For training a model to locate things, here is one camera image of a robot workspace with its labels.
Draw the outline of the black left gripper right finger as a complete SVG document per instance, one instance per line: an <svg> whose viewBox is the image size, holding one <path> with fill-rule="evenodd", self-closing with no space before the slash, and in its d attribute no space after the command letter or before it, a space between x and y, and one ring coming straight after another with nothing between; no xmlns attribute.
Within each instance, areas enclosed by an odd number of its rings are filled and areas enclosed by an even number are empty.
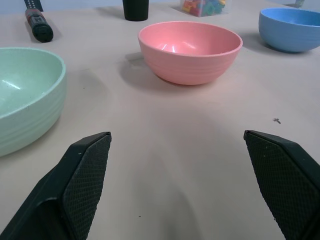
<svg viewBox="0 0 320 240"><path fill-rule="evenodd" d="M243 135L260 193L287 240L320 238L320 166L296 142L255 130Z"/></svg>

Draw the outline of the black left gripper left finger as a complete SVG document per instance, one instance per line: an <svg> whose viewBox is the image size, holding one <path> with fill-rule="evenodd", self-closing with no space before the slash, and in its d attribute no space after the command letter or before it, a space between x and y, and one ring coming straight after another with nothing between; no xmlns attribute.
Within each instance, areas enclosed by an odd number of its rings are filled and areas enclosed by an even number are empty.
<svg viewBox="0 0 320 240"><path fill-rule="evenodd" d="M85 240L104 186L110 132L69 146L0 234L2 240Z"/></svg>

